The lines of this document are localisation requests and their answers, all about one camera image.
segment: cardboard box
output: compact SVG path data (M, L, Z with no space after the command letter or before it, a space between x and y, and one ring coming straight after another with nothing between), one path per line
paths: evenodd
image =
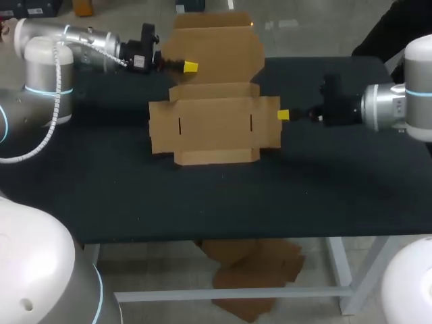
M150 103L152 152L179 165L253 162L280 148L279 97L260 97L250 80L264 67L263 45L247 13L187 13L162 46L166 59L198 63L173 75L169 101Z
M221 263L213 278L215 289L281 288L296 280L304 263L301 247L283 239L204 240L197 245ZM212 303L252 323L271 311L276 299L219 299Z
M205 10L205 0L175 0L178 14L185 12L202 12Z
M92 0L72 0L75 15L78 17L93 16Z
M29 18L57 17L63 0L26 0Z
M1 0L0 1L0 20L11 18L26 18L27 11L24 7L24 0Z

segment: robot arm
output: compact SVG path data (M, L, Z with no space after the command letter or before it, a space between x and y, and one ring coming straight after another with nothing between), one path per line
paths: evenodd
M120 41L118 35L34 20L20 20L13 34L16 55L26 64L22 90L0 89L0 144L27 129L49 126L33 151L0 163L16 163L40 152L57 124L72 116L73 69L90 66L105 73L124 68L147 74L164 68L184 72L185 61L164 60L154 52L155 26L143 24L140 40Z
M342 94L339 76L326 76L324 104L308 118L326 126L364 124L376 131L406 130L411 137L432 142L432 35L412 41L405 50L405 84L373 84L362 95Z

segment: concrete floor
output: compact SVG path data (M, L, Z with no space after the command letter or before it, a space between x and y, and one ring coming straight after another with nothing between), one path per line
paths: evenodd
M54 20L92 26L118 33L123 40L139 39L143 22L157 25L161 40L170 33L176 16L174 0L99 0L96 16L76 18L67 6ZM349 55L366 36L392 0L234 0L235 10L247 10L254 21L267 56ZM227 10L227 0L207 0L209 11ZM24 65L0 44L0 86L22 84ZM416 237L400 238L403 246ZM322 239L295 240L304 247L306 264L298 285L333 284ZM362 261L372 238L346 238L353 271ZM191 242L111 244L103 246L105 279L115 291L209 288L217 264ZM116 267L106 267L107 263ZM209 301L150 302L123 305L125 324L141 323L243 323ZM260 324L384 324L379 290L367 300L360 314L341 317L334 298L278 300Z

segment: table leg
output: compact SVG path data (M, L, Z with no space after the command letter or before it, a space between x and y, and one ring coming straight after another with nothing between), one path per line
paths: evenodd
M355 315L363 302L377 285L385 268L396 253L394 238L391 236L377 236L363 261L358 273L354 276L351 289L352 295L340 299L343 315Z
M327 247L336 284L339 287L348 287L352 277L342 238L327 238Z
M90 260L93 265L97 265L100 250L100 244L86 244L84 245L84 256Z
M72 0L75 16L88 17L93 16L92 0Z

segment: metal table frame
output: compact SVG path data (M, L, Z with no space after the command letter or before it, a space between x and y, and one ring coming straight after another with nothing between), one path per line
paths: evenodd
M354 277L351 276L351 269L342 238L327 238L327 246L337 284L334 287L116 292L115 296L120 303L229 298L339 297L342 314L355 315L360 311L363 302L372 292L385 267L394 256L397 244L391 236L376 237ZM91 244L84 247L84 253L94 265L97 265L99 250L100 244Z

